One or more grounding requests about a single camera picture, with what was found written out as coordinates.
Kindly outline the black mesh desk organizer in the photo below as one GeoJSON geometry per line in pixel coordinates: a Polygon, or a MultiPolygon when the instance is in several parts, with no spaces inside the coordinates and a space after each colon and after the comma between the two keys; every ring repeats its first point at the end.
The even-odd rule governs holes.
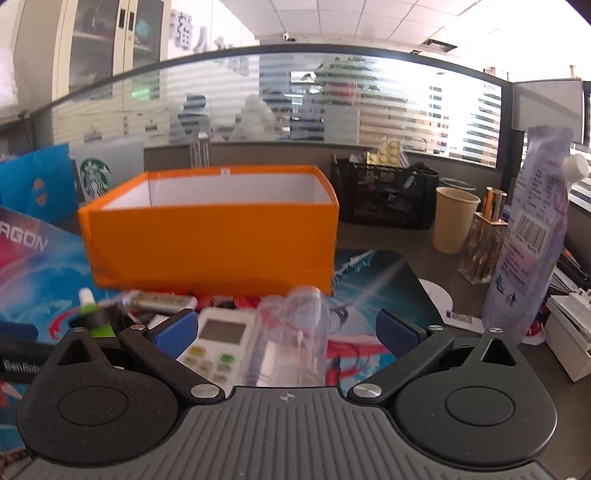
{"type": "Polygon", "coordinates": [[[433,224],[440,176],[422,163],[397,168],[335,157],[329,180],[344,223],[410,230],[433,224]]]}

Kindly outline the green cap small bottle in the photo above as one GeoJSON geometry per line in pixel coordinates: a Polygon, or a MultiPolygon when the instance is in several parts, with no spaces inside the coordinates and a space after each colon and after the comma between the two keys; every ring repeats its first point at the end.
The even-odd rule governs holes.
{"type": "Polygon", "coordinates": [[[87,329],[94,338],[114,338],[110,317],[94,299],[89,288],[82,288],[78,292],[80,308],[75,324],[79,328],[87,329]]]}

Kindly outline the blue paper bag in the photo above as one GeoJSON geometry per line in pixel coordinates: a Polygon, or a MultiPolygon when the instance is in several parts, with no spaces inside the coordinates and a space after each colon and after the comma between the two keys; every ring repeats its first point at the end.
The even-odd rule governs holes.
{"type": "Polygon", "coordinates": [[[53,225],[78,209],[69,145],[36,150],[1,164],[1,205],[53,225]]]}

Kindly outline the purple white refill pouch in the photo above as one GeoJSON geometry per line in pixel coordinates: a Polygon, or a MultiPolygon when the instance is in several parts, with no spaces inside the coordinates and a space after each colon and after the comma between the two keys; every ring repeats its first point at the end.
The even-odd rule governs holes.
{"type": "Polygon", "coordinates": [[[498,327],[515,344],[530,329],[548,290],[568,226],[569,190],[589,164],[571,155],[574,132],[537,126],[513,192],[508,231],[483,305],[485,328],[498,327]]]}

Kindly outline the beige paper cup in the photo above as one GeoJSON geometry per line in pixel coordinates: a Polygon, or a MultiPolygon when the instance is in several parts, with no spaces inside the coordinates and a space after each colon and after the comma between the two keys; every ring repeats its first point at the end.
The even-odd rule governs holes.
{"type": "Polygon", "coordinates": [[[445,254],[459,254],[481,200],[470,192],[451,187],[438,187],[436,193],[433,247],[445,254]]]}

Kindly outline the white plastic box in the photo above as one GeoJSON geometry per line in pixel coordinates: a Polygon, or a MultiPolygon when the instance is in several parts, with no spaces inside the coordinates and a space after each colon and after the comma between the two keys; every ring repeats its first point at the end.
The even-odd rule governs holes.
{"type": "Polygon", "coordinates": [[[590,291],[551,296],[546,343],[573,382],[590,375],[590,291]]]}

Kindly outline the colourful anime desk mat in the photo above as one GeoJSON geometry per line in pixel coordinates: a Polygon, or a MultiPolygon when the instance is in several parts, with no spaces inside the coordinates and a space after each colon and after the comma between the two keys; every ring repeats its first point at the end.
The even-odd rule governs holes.
{"type": "MultiPolygon", "coordinates": [[[[1,211],[1,321],[33,324],[38,343],[55,345],[76,319],[78,292],[91,289],[114,332],[163,316],[128,311],[122,294],[96,287],[82,240],[21,213],[1,211]]],[[[438,324],[439,311],[405,258],[393,251],[339,250],[329,305],[327,382],[349,390],[391,363],[376,338],[376,317],[389,308],[421,327],[438,324]]],[[[30,456],[16,427],[16,408],[28,383],[1,380],[1,476],[11,479],[30,456]]]]}

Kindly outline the clear tall box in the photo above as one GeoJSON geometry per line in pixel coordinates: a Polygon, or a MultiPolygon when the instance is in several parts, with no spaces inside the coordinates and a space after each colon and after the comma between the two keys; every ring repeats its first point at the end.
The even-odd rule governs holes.
{"type": "Polygon", "coordinates": [[[211,166],[211,139],[207,132],[193,132],[189,138],[190,166],[192,168],[211,166]]]}

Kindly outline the white remote control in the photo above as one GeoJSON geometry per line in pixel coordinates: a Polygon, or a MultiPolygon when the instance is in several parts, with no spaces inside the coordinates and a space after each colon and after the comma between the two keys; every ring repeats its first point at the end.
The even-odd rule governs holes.
{"type": "Polygon", "coordinates": [[[256,344],[256,310],[204,308],[198,315],[197,338],[177,360],[223,389],[242,385],[256,344]]]}

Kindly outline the clear plastic container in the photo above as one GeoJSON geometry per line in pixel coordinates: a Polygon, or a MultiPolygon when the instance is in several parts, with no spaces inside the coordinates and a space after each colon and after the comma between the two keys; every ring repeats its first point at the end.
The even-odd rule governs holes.
{"type": "Polygon", "coordinates": [[[259,334],[245,371],[246,385],[325,385],[329,307],[321,290],[300,286],[284,297],[264,297],[256,320],[259,334]]]}

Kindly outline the yellow toy brick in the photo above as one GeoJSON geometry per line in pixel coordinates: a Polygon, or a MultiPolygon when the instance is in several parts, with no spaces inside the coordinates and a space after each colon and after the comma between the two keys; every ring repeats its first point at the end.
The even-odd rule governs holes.
{"type": "Polygon", "coordinates": [[[381,147],[367,153],[366,162],[370,165],[401,168],[401,146],[399,141],[390,140],[381,147]]]}

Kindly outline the Starbucks frosted plastic cup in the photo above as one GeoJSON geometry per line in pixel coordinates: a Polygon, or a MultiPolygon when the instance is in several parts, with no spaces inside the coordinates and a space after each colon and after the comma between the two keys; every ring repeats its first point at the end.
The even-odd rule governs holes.
{"type": "Polygon", "coordinates": [[[82,194],[86,202],[144,171],[144,142],[140,137],[98,140],[70,147],[82,194]]]}

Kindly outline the silver tube with label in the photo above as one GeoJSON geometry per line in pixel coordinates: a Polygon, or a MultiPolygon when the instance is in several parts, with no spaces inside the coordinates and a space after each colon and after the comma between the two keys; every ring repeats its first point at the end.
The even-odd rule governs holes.
{"type": "Polygon", "coordinates": [[[194,310],[197,307],[197,298],[172,293],[132,290],[122,297],[122,304],[131,311],[146,311],[171,316],[183,309],[194,310]]]}

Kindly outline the gold cap perfume bottle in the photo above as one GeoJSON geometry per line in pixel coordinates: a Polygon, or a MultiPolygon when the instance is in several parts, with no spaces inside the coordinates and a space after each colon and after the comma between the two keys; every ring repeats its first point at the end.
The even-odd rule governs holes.
{"type": "Polygon", "coordinates": [[[481,212],[475,212],[465,243],[460,274],[472,285],[490,283],[508,223],[502,219],[507,194],[488,187],[481,212]]]}

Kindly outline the orange cardboard box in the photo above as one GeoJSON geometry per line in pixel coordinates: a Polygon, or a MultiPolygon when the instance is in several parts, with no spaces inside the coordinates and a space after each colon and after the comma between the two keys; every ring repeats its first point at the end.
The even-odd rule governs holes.
{"type": "Polygon", "coordinates": [[[211,295],[332,291],[339,202],[315,166],[146,172],[78,211],[95,283],[211,295]]]}

